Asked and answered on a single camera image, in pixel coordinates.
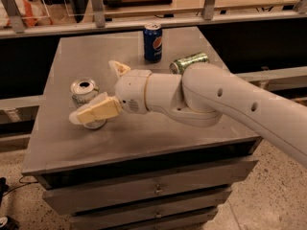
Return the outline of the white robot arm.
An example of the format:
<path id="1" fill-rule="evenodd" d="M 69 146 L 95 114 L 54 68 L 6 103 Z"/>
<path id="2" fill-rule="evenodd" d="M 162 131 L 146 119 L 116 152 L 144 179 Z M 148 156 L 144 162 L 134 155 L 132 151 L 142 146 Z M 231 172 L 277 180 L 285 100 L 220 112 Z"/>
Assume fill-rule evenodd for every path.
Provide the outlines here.
<path id="1" fill-rule="evenodd" d="M 255 86 L 207 62 L 180 74 L 132 70 L 112 60 L 115 95 L 100 94 L 69 115 L 74 125 L 110 119 L 122 110 L 162 113 L 193 127 L 216 125 L 226 115 L 252 129 L 307 167 L 307 107 Z"/>

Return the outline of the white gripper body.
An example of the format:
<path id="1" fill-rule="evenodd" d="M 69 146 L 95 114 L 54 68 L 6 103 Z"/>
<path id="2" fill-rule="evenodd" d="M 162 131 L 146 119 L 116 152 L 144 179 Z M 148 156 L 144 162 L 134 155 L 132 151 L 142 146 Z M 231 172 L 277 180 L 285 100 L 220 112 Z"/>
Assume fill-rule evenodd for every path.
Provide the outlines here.
<path id="1" fill-rule="evenodd" d="M 115 96 L 125 111 L 132 114 L 146 114 L 146 86 L 150 70 L 131 70 L 115 84 Z"/>

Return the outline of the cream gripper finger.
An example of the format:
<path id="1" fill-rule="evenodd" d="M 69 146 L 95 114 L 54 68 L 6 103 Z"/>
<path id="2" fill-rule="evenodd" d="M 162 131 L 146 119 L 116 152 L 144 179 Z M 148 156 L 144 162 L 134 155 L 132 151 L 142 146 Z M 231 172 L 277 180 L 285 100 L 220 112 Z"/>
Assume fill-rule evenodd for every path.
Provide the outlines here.
<path id="1" fill-rule="evenodd" d="M 116 60 L 110 60 L 108 62 L 109 68 L 116 78 L 120 78 L 123 75 L 127 74 L 130 71 L 130 67 L 124 63 L 121 63 Z"/>
<path id="2" fill-rule="evenodd" d="M 69 121 L 74 125 L 84 125 L 116 117 L 121 111 L 118 98 L 104 92 L 70 113 Z"/>

